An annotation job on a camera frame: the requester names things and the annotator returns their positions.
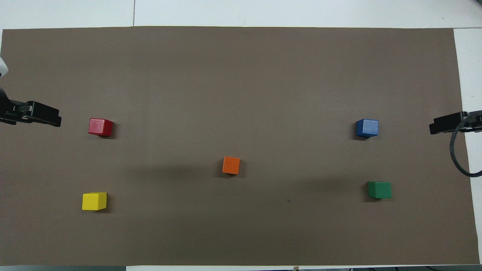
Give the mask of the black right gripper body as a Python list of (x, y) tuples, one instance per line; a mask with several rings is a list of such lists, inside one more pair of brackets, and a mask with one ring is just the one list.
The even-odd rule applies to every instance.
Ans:
[(462, 132), (481, 132), (482, 131), (482, 111), (463, 111), (463, 120), (465, 124), (462, 127)]

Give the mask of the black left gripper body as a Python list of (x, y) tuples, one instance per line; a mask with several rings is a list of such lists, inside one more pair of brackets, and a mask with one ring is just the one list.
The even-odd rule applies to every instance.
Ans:
[(17, 125), (17, 122), (27, 123), (24, 119), (27, 102), (10, 100), (5, 91), (0, 88), (0, 121), (9, 125)]

